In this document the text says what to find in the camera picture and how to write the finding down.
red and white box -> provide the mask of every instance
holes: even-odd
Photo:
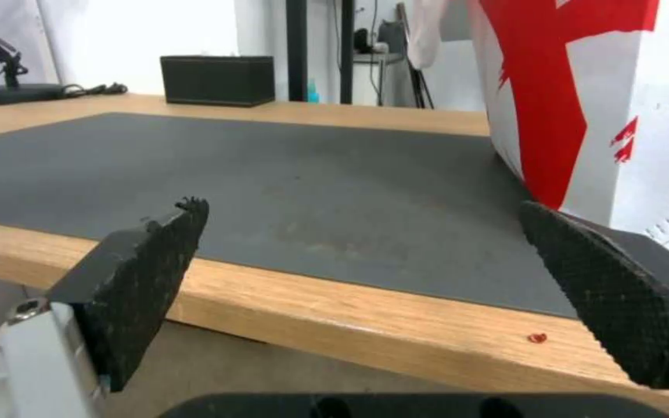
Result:
[[[492,143],[534,198],[669,248],[669,0],[467,0]]]

gray mat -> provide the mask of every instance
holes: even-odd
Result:
[[[100,240],[190,195],[204,258],[574,316],[486,138],[135,114],[0,135],[0,224]]]

metal stand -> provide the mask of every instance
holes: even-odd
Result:
[[[306,0],[286,0],[287,55],[289,55],[289,100],[308,98],[306,53]]]
[[[306,0],[286,0],[286,28],[289,100],[305,102],[308,98]],[[353,102],[353,31],[355,0],[342,0],[340,103],[344,104]]]

wooden table edge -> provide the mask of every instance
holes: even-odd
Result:
[[[0,225],[0,279],[47,289],[96,242]],[[669,413],[576,320],[195,259],[169,319],[486,392],[594,392]],[[528,341],[543,331],[543,344]]]
[[[137,95],[3,106],[0,133],[106,111],[488,135],[478,112],[302,103],[209,108]],[[94,244],[0,225],[0,279],[47,289]],[[669,391],[630,383],[579,321],[549,315],[194,260],[168,318],[472,391],[596,392],[669,413]],[[549,341],[529,343],[525,336],[537,331]]]

red debris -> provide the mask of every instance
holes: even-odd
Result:
[[[546,334],[541,333],[541,334],[531,334],[528,336],[528,341],[531,341],[534,344],[541,344],[542,342],[546,341],[546,339],[549,338],[546,336]]]

